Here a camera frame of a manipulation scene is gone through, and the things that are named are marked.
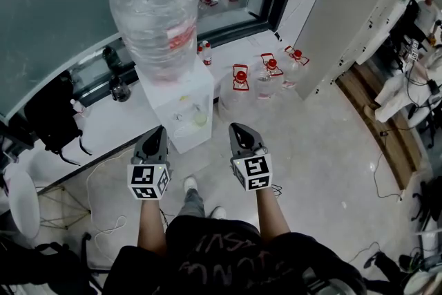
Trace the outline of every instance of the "sneaker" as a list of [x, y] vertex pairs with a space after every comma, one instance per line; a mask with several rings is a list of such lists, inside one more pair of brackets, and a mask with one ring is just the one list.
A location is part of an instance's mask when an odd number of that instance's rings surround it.
[[196, 191], [198, 190], [198, 185], [193, 175], [190, 175], [184, 180], [184, 193], [187, 194], [187, 191], [191, 188], [195, 189]]
[[376, 116], [374, 114], [374, 109], [369, 107], [368, 105], [364, 106], [364, 114], [367, 116], [367, 118], [369, 120], [371, 120], [372, 122], [376, 121]]
[[364, 264], [364, 269], [370, 268], [372, 266], [372, 263], [376, 260], [376, 257], [381, 254], [382, 252], [376, 252], [373, 256], [367, 259], [367, 262]]
[[210, 218], [212, 219], [225, 219], [227, 218], [226, 209], [223, 207], [216, 207], [211, 213]]

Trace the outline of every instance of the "red bottle cap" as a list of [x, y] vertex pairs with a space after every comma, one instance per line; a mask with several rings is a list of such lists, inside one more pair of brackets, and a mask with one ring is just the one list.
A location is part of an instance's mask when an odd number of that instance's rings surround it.
[[276, 61], [276, 59], [270, 59], [269, 62], [267, 63], [267, 66], [269, 67], [269, 69], [274, 69], [276, 68], [276, 66], [278, 65], [278, 62]]
[[243, 82], [245, 79], [247, 79], [247, 74], [243, 71], [238, 71], [238, 73], [236, 74], [236, 79]]

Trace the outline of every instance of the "t-shirt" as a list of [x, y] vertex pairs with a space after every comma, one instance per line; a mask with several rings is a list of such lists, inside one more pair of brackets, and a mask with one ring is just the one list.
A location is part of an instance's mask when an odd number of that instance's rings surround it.
[[341, 279], [365, 293], [355, 268], [306, 235], [283, 234], [264, 246], [246, 222], [178, 216], [166, 243], [164, 258], [123, 247], [103, 294], [306, 294], [302, 275], [309, 268], [320, 279]]
[[414, 20], [414, 24], [427, 36], [432, 31], [432, 27], [438, 19], [439, 10], [434, 4], [425, 4], [424, 0], [418, 2], [417, 5], [419, 6], [419, 13], [417, 14], [416, 20]]

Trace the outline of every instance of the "glass window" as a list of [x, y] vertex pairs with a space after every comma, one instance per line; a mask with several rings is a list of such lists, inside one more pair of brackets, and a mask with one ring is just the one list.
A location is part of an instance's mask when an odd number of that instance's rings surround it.
[[200, 0], [198, 34], [219, 30], [261, 17], [264, 0]]

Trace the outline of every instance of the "white shoe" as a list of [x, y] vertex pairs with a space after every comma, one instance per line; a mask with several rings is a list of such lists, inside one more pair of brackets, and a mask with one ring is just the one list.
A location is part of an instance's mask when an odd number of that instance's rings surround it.
[[224, 209], [223, 207], [216, 207], [211, 212], [210, 217], [212, 219], [226, 219], [227, 218], [226, 209]]
[[195, 177], [193, 177], [193, 175], [186, 177], [186, 179], [184, 180], [184, 193], [187, 194], [187, 191], [190, 188], [198, 190], [198, 185], [197, 185], [196, 179], [195, 179]]

